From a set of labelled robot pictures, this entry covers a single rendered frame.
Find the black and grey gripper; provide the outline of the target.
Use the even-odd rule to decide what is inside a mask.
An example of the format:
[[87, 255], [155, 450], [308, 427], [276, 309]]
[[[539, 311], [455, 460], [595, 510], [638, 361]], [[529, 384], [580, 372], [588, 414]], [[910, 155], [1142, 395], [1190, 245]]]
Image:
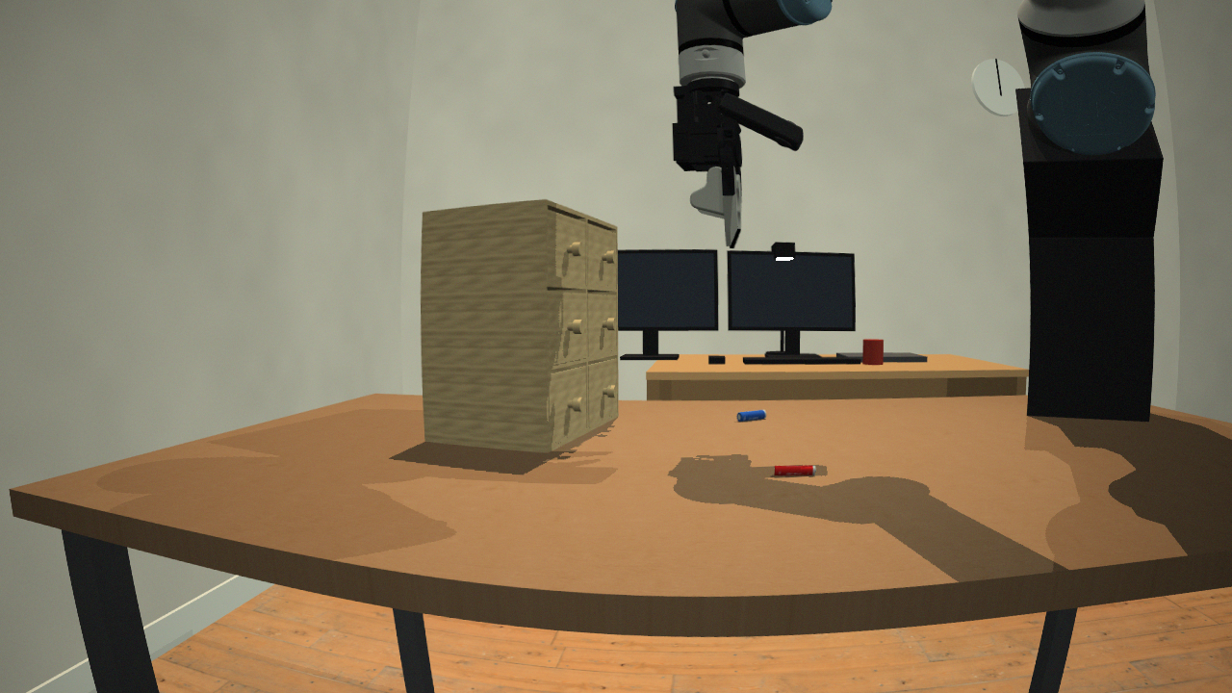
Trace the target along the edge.
[[707, 171], [706, 185], [690, 194], [690, 203], [700, 215], [724, 218], [726, 245], [736, 248], [742, 232], [742, 129], [719, 111], [724, 92], [739, 97], [739, 85], [705, 78], [674, 88], [678, 123], [671, 123], [673, 153], [683, 171]]

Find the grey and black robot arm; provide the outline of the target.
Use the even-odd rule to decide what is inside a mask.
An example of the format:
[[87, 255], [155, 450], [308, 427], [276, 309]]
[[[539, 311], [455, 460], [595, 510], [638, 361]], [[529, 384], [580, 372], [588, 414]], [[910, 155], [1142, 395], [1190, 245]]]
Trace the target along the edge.
[[[744, 37], [816, 23], [832, 2], [675, 0], [680, 84], [719, 78], [742, 89]], [[1156, 111], [1145, 0], [1023, 0], [1016, 16], [1031, 81], [1027, 125], [1039, 141], [1103, 155], [1145, 133]], [[733, 92], [724, 92], [719, 111], [791, 150], [804, 143], [798, 125]]]

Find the brown wooden chest of drawers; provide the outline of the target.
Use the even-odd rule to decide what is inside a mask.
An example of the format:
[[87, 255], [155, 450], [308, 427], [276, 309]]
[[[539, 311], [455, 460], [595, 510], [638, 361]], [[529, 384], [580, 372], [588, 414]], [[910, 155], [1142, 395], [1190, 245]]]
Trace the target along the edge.
[[[585, 222], [585, 285], [547, 281], [549, 210]], [[588, 285], [588, 223], [616, 233], [616, 289]], [[586, 293], [586, 358], [549, 365], [549, 293]], [[602, 290], [602, 291], [595, 291]], [[617, 351], [588, 358], [588, 293], [616, 295]], [[618, 227], [549, 200], [423, 212], [425, 441], [549, 453], [618, 417]], [[588, 361], [617, 360], [617, 414], [589, 428]], [[588, 429], [549, 448], [549, 370], [586, 369]]]

